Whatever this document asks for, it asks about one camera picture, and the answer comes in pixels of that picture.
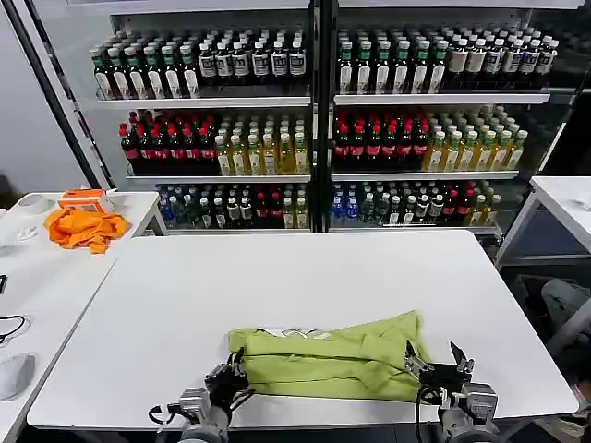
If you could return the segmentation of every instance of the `black cable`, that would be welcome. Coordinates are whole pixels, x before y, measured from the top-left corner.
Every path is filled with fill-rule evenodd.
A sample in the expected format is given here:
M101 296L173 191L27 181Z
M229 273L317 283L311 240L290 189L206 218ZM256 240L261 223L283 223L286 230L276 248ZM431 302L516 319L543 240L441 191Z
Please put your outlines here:
M0 344L4 343L4 341L8 338L9 335L14 334L20 328L22 328L23 326L25 326L25 321L26 321L23 316L0 317L0 320L17 320L17 319L20 320L20 324L16 328L12 329L7 334L0 334Z

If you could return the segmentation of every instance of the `red bottle label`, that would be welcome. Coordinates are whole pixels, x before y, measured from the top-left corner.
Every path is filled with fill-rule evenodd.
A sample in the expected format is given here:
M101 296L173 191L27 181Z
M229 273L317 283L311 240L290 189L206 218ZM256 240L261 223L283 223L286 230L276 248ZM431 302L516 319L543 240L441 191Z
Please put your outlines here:
M184 159L185 158L185 150L172 150L171 153L173 154L174 159Z
M396 152L398 152L398 155L408 155L410 154L410 146L398 145Z
M349 147L348 146L335 146L334 153L339 157L346 157L349 155Z
M125 154L128 160L135 160L138 157L138 150L126 150Z
M380 146L369 146L367 147L368 155L378 155L380 153Z
M198 159L201 156L201 150L186 150L185 154L188 159Z
M211 160L213 157L215 157L215 150L201 150L201 157Z
M363 146L352 146L349 149L351 150L351 155L363 155Z

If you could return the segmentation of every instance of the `folded shirt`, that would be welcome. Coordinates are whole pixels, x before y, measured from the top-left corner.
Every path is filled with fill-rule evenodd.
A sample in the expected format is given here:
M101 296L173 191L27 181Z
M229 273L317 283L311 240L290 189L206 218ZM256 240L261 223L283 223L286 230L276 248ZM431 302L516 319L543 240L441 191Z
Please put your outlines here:
M335 330L236 329L250 387L260 394L415 401L419 384L404 370L406 341L430 361L416 311Z

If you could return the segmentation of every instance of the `table leg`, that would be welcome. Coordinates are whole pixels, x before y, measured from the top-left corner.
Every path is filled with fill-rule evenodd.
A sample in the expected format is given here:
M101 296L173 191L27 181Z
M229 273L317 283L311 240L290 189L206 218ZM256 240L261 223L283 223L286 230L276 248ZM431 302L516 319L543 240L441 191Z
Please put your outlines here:
M511 251L511 247L514 246L514 243L524 234L527 224L536 213L538 207L539 202L536 198L536 191L532 191L527 197L524 206L519 211L519 214L517 214L513 226L507 235L505 235L505 239L495 256L494 263L497 269L501 269L501 260L503 256L507 254L508 251Z

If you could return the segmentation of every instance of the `orange object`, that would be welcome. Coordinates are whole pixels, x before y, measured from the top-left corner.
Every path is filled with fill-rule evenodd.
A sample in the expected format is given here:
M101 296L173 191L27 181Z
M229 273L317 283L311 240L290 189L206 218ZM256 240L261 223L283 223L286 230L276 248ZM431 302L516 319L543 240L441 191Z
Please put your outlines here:
M87 246L92 254L103 253L112 238L121 238L127 221L118 214L64 208L52 212L45 227L49 239L65 249Z

